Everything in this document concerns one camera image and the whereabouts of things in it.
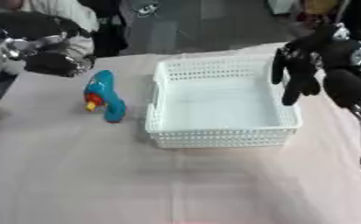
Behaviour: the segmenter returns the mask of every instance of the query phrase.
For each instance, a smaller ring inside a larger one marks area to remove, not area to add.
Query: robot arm
[[[361,32],[349,32],[343,24],[325,25],[278,49],[272,82],[279,84],[285,70],[290,77],[282,103],[293,105],[301,95],[318,95],[318,69],[326,74],[322,87],[329,98],[361,122]]]
[[[64,77],[83,74],[94,65],[94,57],[72,58],[64,49],[67,40],[89,35],[63,17],[37,12],[0,13],[0,67],[7,60],[24,60],[27,71]]]

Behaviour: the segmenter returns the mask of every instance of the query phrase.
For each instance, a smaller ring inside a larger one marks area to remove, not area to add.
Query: white plastic tray
[[[301,126],[270,84],[272,55],[180,59],[158,64],[146,130],[160,148],[284,144]]]

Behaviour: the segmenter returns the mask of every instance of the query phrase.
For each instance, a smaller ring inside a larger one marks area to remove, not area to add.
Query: gray floor
[[[160,0],[160,4],[156,15],[132,19],[131,46],[123,54],[222,51],[292,37],[264,0]]]

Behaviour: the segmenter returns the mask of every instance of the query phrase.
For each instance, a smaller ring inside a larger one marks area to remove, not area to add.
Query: toy drill
[[[85,88],[84,95],[87,111],[105,107],[104,119],[109,123],[119,123],[124,118],[126,106],[114,92],[114,75],[111,71],[97,73]]]

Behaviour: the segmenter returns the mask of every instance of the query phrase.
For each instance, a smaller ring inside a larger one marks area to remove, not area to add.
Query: white tablecloth
[[[101,59],[117,73],[127,118],[84,111],[92,73],[23,73],[0,102],[0,224],[361,224],[357,121],[324,95],[302,98],[304,126],[279,148],[161,150],[146,141],[158,60]]]

